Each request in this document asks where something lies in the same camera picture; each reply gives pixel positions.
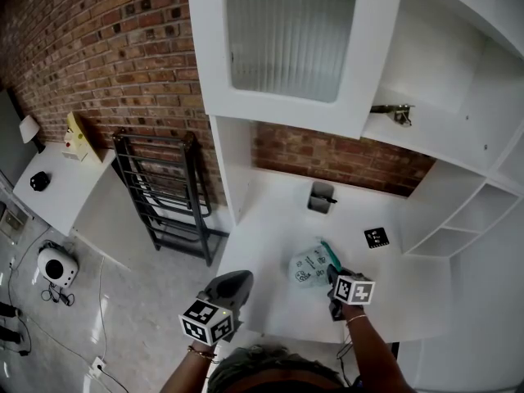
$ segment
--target cable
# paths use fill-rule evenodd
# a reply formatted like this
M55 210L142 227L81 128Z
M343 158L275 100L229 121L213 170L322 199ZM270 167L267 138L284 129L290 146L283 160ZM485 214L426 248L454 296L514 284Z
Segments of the cable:
M89 361L87 361L82 355L74 352L73 350L70 350L67 346L65 346L61 342L57 341L54 337L52 337L49 333L47 333L44 329L42 329L42 327L38 323L36 323L36 321L34 319L32 319L30 316L27 316L27 319L30 320L34 325L36 325L36 327L38 329L40 329L43 333L45 333L48 337L53 339L58 345L60 345L65 350L68 350L71 354L74 354L77 357L79 357L80 359L82 359L91 368L91 363L89 363Z
M32 242L32 243L29 245L29 247L25 250L25 252L24 252L24 254L23 254L22 257L21 257L20 262L18 262L18 265L16 266L16 268L12 268L12 264L9 265L9 267L11 268L11 275L9 275L9 280L7 281L7 294L8 294L8 296L9 296L9 303L11 304L11 307L14 307L14 305L13 305L13 300L12 300L12 298L11 298L11 278L12 278L12 276L13 276L13 273L14 273L15 271L18 270L18 268L20 267L20 265L22 265L22 260L24 260L25 256L27 255L27 252L29 252L29 250L31 249L31 247L33 247L34 243L36 243L37 240L38 240L39 238L41 238L45 233L47 233L47 232L49 231L50 228L51 228L51 226L48 226L48 227L46 228L46 230L45 230L42 234L40 234L40 236L38 236L37 238L35 238L35 239L33 240L33 242Z
M62 294L62 287L60 287L60 291L57 291L56 290L56 285L53 284L52 282L49 282L49 287L47 288L47 290L43 290L41 293L40 293L40 297L42 298L42 300L44 301L50 301L52 300L53 303L58 303L60 300L62 300L62 302L67 306L67 307L71 307L74 303L75 303L75 294L71 293L69 294L68 296L66 296L66 294Z
M347 355L348 352L350 352L351 348L353 348L353 342L350 342L349 344L346 344L346 341L349 339L350 334L348 333L345 340L342 342L342 347L337 352L337 359L341 362L341 370L342 370L342 376L344 377L344 380L347 383L348 387L351 387L351 383L346 377L346 371L344 369L344 360L343 358Z
M83 361L85 362L85 364L86 364L89 368L91 368L91 364L90 364L90 363L89 363L89 362L88 362L88 361L87 361L87 360L86 360L82 355L80 355L80 354L74 352L73 350L70 350L67 346L65 346L65 345L62 344L61 342L57 341L57 340L56 340L54 337L52 337L49 333L47 333L45 330L43 330L42 327L41 327L38 323L36 323L36 322L31 318L31 317L27 316L27 318L28 318L31 322L33 322L33 323L37 326L38 329L40 329L40 330L41 330L43 333L45 333L48 337L50 337L51 339L53 339L53 340L54 340L54 341L55 341L59 346L61 346L61 347L64 348L65 350L68 350L71 354L76 355L77 357L79 357L81 360L83 360ZM96 380L97 382L99 382L99 383L104 387L104 389L106 389L107 391L109 391L109 393L112 393L111 390L109 390L109 388L107 388L107 386L106 386L104 383L102 383L102 381L100 381L98 378L95 378L95 380Z
M113 380L114 380L114 381L115 381L115 382L116 382L120 387L122 387L122 388L123 388L127 393L129 393L129 390L126 389L126 388L124 387L124 385L123 385L121 382L119 382L116 378L114 378L113 376L111 376L110 374L108 374L108 373L106 373L104 370L102 370L102 366L101 366L101 365L98 366L98 369L99 369L100 371L102 371L104 374L106 374L108 377L112 378L112 379L113 379Z
M18 268L20 267L20 265L22 265L22 261L24 260L25 256L27 255L27 252L30 251L30 249L31 249L31 247L33 247L34 243L36 243L39 238L41 238L45 233L47 233L50 228L51 228L51 226L47 226L47 228L42 232L42 234L40 234L37 238L35 238L33 240L33 242L29 245L29 247L25 250L24 254L20 258L20 261L18 262L18 265L16 266L16 268L12 268L12 264L9 264L9 267L11 268L11 273L9 274L9 279L7 280L7 296L9 297L9 304L10 304L11 307L15 307L13 305L13 300L11 298L11 279L12 279L13 273L15 271L18 271ZM29 349L28 350L18 350L18 351L12 350L12 351L13 352L18 352L20 354L20 356L25 357L25 356L29 355L31 353L31 351L33 350L33 341L31 340L31 335L29 334L29 329L27 328L27 325L25 324L25 322L20 318L20 315L17 314L16 318L18 318L18 321L24 325L25 332L27 333L27 338L29 339Z
M98 306L100 307L100 320L102 321L102 329L104 330L104 355L102 356L102 361L106 358L106 352L107 352L107 334L106 334L106 325L104 324L104 313L102 313L102 300L100 300L100 297L102 296L102 268L104 266L104 261L106 260L106 257L102 257L102 263L100 264L100 274L98 276Z

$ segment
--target hand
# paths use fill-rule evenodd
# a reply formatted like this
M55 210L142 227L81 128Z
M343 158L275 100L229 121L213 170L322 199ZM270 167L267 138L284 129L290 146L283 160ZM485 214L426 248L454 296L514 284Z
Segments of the hand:
M351 318L365 314L364 307L357 305L347 305L344 303L342 303L342 313L344 314L346 320L350 320Z

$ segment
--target green bag handle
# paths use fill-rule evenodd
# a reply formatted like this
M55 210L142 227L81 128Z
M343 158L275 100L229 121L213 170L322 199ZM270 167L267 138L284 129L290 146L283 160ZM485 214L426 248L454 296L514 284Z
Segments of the green bag handle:
M324 240L320 241L320 244L326 248L326 251L329 254L329 257L331 258L331 262L333 262L333 266L337 270L337 272L342 271L342 265L341 262L338 260L337 255L335 255L335 252L333 252L332 248L328 245L327 242Z

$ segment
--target white desk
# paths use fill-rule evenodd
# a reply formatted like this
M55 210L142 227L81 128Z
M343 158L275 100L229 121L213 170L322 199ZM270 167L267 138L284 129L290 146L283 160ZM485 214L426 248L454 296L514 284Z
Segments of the white desk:
M103 159L101 164L89 158L80 163L65 158L61 154L63 148L64 143L49 142L42 153L34 156L13 192L56 230L69 236L86 200L115 159L115 153L112 150L99 151ZM51 178L42 192L29 185L30 179L38 172L45 172Z
M307 341L341 342L341 322L328 311L328 287L298 288L287 280L289 259L329 242L342 265L377 282L366 307L386 342L445 332L451 277L448 260L400 254L397 213L403 198L334 183L338 203L324 216L306 209L309 178L254 170L243 218L228 239L219 274L249 269L255 275L241 320L248 330ZM368 248L364 230L383 227L389 246Z
M80 163L66 159L62 147L63 143L49 142L35 155L16 184L15 195L65 236L77 236L128 269L142 266L155 249L111 167L115 153L101 150L101 164L90 159ZM37 192L29 180L41 171L51 176L51 182Z

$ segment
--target white cabinet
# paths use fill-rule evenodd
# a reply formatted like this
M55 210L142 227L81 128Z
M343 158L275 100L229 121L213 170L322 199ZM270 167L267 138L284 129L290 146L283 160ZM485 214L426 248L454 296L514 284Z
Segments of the white cabinet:
M400 0L189 0L209 115L358 138Z
M413 126L369 116L363 135L484 173L524 120L524 0L401 0L376 104L409 103Z
M438 161L399 213L401 250L450 257L524 196L524 0L189 0L233 221L249 120ZM373 105L410 104L411 127Z

